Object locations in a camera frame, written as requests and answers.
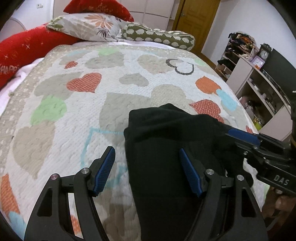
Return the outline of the black pants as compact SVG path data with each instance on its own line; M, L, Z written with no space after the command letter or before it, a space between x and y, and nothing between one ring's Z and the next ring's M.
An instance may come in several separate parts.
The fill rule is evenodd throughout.
M184 240L194 223L199 197L185 175L182 149L219 175L241 174L253 184L229 130L209 115L170 103L129 113L125 153L142 240Z

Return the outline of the white shelf unit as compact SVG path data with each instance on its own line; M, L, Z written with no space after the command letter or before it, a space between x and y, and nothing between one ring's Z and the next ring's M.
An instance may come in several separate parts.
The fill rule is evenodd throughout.
M266 61L257 56L259 48L250 35L230 33L215 70L240 100L256 129L286 142L292 134L291 107L270 77L262 73Z

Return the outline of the black television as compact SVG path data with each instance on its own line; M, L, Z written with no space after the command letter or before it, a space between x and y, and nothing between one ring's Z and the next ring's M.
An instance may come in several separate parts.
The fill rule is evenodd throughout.
M276 49L271 51L262 73L270 77L270 81L289 105L295 101L295 67Z

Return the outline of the dark table clock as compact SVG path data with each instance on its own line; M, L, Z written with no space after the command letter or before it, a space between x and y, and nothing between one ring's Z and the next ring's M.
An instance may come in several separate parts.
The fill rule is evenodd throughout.
M269 58L269 55L271 54L272 50L273 49L269 46L269 44L263 43L260 45L257 56L263 61L266 61Z

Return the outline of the heart patterned quilt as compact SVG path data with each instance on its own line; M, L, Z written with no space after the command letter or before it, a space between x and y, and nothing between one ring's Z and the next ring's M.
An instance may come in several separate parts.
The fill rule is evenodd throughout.
M75 174L113 146L115 163L95 206L111 240L142 240L123 132L131 110L167 103L256 132L230 87L188 51L81 43L26 67L1 115L1 213L17 237L51 174Z

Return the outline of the wooden door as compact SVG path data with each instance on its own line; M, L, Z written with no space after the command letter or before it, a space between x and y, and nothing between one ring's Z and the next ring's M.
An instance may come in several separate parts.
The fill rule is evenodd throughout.
M201 53L218 10L220 0L181 0L173 30L195 37L194 54Z

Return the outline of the white pink bed sheet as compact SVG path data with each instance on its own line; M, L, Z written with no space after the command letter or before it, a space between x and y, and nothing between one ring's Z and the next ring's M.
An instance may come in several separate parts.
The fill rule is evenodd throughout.
M25 78L29 75L32 69L36 65L38 65L43 59L44 58L38 58L31 64L21 67L13 76L13 78L8 82L8 84L1 89L1 114L3 114L4 110L6 109L6 106L8 105L8 102L12 97L14 91L17 89L17 87L25 80Z

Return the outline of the green sheep pattern bolster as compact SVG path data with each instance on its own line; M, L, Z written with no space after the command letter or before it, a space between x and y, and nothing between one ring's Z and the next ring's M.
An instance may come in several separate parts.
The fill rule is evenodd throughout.
M187 51L191 51L195 46L195 37L191 34L152 29L137 22L127 24L122 29L122 37L129 41L155 42Z

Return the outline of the long red bolster pillow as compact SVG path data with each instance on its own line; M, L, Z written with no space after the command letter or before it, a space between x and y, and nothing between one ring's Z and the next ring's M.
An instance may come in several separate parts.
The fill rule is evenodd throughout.
M0 46L1 87L4 87L21 67L43 58L59 45L73 45L77 42L81 42L81 39L47 29L45 24L6 38Z

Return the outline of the red pillow behind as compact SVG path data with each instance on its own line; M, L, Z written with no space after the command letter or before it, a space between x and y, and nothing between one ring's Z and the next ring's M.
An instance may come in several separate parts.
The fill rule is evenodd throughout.
M68 14L103 13L127 22L134 21L129 10L116 0L72 0L63 12Z

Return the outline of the floral grey pillow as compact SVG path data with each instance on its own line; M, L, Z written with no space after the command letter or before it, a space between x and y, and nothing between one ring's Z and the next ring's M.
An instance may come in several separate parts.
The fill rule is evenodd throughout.
M47 28L91 42L117 42L128 22L103 13L67 14L52 19Z

